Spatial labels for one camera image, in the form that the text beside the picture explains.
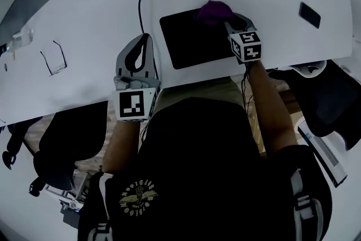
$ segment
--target black office chair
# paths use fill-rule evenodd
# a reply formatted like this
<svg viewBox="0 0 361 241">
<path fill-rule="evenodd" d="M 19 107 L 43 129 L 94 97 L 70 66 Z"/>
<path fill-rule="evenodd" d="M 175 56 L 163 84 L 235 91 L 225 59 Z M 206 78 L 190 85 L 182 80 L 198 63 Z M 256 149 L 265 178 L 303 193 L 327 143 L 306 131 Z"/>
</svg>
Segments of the black office chair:
<svg viewBox="0 0 361 241">
<path fill-rule="evenodd" d="M 46 183 L 70 191 L 75 162 L 94 157 L 103 147 L 107 132 L 108 102 L 69 109 L 55 114 L 34 156 L 39 176 L 29 193 L 38 196 Z"/>
<path fill-rule="evenodd" d="M 272 71 L 269 76 L 289 85 L 316 136 L 337 132 L 347 150 L 361 139 L 361 85 L 333 61 L 328 60 L 325 70 L 313 78 L 294 70 Z"/>
<path fill-rule="evenodd" d="M 42 117 L 37 117 L 35 119 L 18 122 L 16 124 L 12 124 L 7 126 L 9 132 L 11 133 L 11 138 L 7 144 L 7 151 L 2 153 L 2 160 L 5 166 L 11 170 L 11 165 L 14 165 L 16 161 L 16 155 L 20 151 L 21 145 L 24 143 L 28 148 L 30 153 L 34 154 L 31 148 L 27 145 L 24 140 L 25 135 L 27 134 L 28 129 L 39 121 Z"/>
</svg>

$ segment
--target black phone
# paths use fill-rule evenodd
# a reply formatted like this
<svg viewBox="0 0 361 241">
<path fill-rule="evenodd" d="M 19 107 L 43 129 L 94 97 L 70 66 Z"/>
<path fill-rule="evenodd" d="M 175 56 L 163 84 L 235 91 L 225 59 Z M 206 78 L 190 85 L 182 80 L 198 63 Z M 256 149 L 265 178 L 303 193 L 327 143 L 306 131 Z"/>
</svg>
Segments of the black phone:
<svg viewBox="0 0 361 241">
<path fill-rule="evenodd" d="M 311 23 L 315 28 L 320 28 L 321 16 L 303 2 L 300 5 L 300 17 Z"/>
</svg>

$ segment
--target backpack strap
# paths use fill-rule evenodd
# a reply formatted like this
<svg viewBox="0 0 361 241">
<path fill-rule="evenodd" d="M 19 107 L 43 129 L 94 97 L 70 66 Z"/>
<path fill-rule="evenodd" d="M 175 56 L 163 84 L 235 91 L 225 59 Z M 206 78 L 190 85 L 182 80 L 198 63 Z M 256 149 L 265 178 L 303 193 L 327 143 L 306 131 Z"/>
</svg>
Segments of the backpack strap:
<svg viewBox="0 0 361 241">
<path fill-rule="evenodd" d="M 302 230 L 307 230 L 309 226 L 314 226 L 313 222 L 307 222 L 313 218 L 317 219 L 316 241 L 321 240 L 323 230 L 323 211 L 319 200 L 310 198 L 303 191 L 303 182 L 300 174 L 300 169 L 297 169 L 291 176 L 291 185 L 293 196 L 295 198 L 295 207 L 293 209 L 294 228 L 296 232 L 296 241 L 302 241 Z"/>
<path fill-rule="evenodd" d="M 100 189 L 100 193 L 102 193 L 104 208 L 105 208 L 105 212 L 107 213 L 108 221 L 109 221 L 109 214 L 108 214 L 108 209 L 107 209 L 107 203 L 105 202 L 105 182 L 112 177 L 113 177 L 113 175 L 104 173 L 99 180 L 99 189 Z"/>
<path fill-rule="evenodd" d="M 107 203 L 105 202 L 105 182 L 112 178 L 113 175 L 104 173 L 99 179 L 99 190 L 102 194 L 104 209 L 107 213 L 107 223 L 100 223 L 94 229 L 89 232 L 87 241 L 113 241 L 113 230 L 109 223 L 109 213 L 107 209 Z"/>
</svg>

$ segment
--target black mouse pad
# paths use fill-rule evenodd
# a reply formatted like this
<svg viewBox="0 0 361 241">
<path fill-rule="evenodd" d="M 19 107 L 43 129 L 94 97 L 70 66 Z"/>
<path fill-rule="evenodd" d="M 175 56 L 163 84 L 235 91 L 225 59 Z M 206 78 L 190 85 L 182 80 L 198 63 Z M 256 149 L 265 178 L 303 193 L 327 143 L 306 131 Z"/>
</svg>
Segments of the black mouse pad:
<svg viewBox="0 0 361 241">
<path fill-rule="evenodd" d="M 175 69 L 235 57 L 224 24 L 196 21 L 200 9 L 162 17 L 160 26 Z"/>
</svg>

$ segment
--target forearm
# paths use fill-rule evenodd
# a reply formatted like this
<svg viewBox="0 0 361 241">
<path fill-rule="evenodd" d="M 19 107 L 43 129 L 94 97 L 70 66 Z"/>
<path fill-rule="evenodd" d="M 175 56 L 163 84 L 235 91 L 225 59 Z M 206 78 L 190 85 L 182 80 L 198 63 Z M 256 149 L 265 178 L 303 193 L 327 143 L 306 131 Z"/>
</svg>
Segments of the forearm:
<svg viewBox="0 0 361 241">
<path fill-rule="evenodd" d="M 138 154 L 140 122 L 118 121 L 103 159 L 106 173 L 126 171 Z"/>
<path fill-rule="evenodd" d="M 272 153 L 297 144 L 286 106 L 260 61 L 252 65 L 249 80 L 266 151 Z"/>
</svg>

